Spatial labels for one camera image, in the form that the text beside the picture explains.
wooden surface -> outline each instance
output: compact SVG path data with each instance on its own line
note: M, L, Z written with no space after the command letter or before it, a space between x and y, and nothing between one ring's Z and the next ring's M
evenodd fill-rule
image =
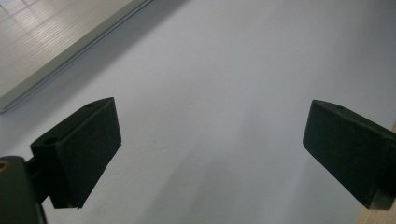
M393 125L393 131L396 133L396 122ZM357 224L388 224L396 223L396 205L388 211L368 210L365 207L361 209Z
M146 2L0 1L0 110Z

clamp jaw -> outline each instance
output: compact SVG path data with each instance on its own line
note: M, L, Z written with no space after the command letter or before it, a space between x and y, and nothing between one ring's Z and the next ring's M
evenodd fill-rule
M314 100L304 147L367 209L396 197L396 134L340 105Z
M114 98L83 106L31 145L0 158L0 223L47 223L41 204L81 208L121 144Z

